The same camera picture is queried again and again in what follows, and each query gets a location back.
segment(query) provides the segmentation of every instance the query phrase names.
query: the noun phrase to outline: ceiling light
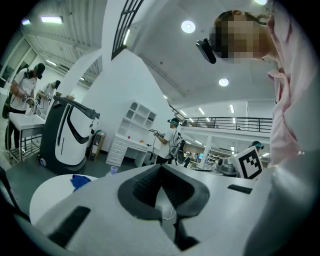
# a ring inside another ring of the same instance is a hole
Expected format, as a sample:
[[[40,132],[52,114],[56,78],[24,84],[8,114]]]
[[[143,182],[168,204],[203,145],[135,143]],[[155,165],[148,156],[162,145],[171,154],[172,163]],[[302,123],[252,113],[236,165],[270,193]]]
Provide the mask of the ceiling light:
[[[185,20],[184,22],[182,22],[181,28],[183,32],[190,34],[196,30],[196,25],[190,20]]]
[[[231,109],[231,113],[233,114],[235,112],[234,105],[231,104],[230,109]]]
[[[267,0],[254,0],[259,5],[265,5],[267,3]]]
[[[55,24],[62,24],[61,17],[41,17],[43,23],[55,23]]]
[[[124,41],[123,41],[124,45],[126,45],[126,43],[127,43],[127,39],[128,39],[129,33],[130,33],[130,29],[128,29],[128,31],[125,34],[125,38],[124,38]]]
[[[225,87],[229,84],[229,80],[226,78],[222,78],[219,80],[219,85],[221,85],[222,87]]]
[[[30,20],[28,20],[28,19],[22,20],[22,25],[28,25],[28,24],[30,24]]]
[[[201,108],[201,107],[199,107],[199,110],[200,110],[200,112],[201,112],[201,114],[202,114],[202,115],[204,115],[204,114],[205,114],[205,112],[202,110],[202,108]]]
[[[48,63],[50,63],[50,64],[52,64],[52,65],[54,65],[54,66],[57,66],[57,64],[56,63],[53,63],[52,61],[50,61],[50,60],[45,60],[46,62],[48,62]]]

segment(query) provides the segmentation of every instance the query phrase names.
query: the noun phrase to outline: white pillar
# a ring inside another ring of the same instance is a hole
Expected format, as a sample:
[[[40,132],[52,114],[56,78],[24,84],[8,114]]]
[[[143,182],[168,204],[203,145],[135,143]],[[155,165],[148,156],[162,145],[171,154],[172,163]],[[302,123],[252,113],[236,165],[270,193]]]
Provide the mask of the white pillar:
[[[204,152],[203,152],[203,157],[202,157],[200,165],[199,165],[200,169],[204,169],[205,168],[206,161],[207,161],[207,155],[210,152],[211,145],[212,145],[212,136],[209,135],[208,138],[206,138],[206,144],[205,144],[205,149],[204,149]]]
[[[27,57],[27,55],[30,53],[30,51],[32,50],[31,47],[29,47],[29,49],[25,52],[25,54],[22,56],[22,58],[20,59],[18,65],[15,67],[14,71],[12,72],[10,79],[8,81],[8,83],[11,85],[12,81],[14,80],[16,73],[20,67],[20,65],[22,64],[22,62],[25,60],[25,58]]]
[[[9,63],[9,61],[11,60],[12,56],[15,54],[16,50],[18,49],[18,47],[20,46],[20,44],[23,42],[23,40],[25,40],[25,37],[21,37],[21,39],[18,41],[18,43],[13,47],[12,51],[10,52],[8,58],[6,58],[4,64],[3,64],[3,67],[1,68],[1,71],[0,71],[0,78],[2,77],[2,75],[4,74],[5,72],[5,69]]]
[[[94,63],[100,56],[101,49],[88,50],[84,55],[82,55],[81,58],[73,64],[69,72],[65,74],[61,84],[59,85],[59,93],[63,96],[71,94],[79,82],[80,77],[84,75],[92,63]]]

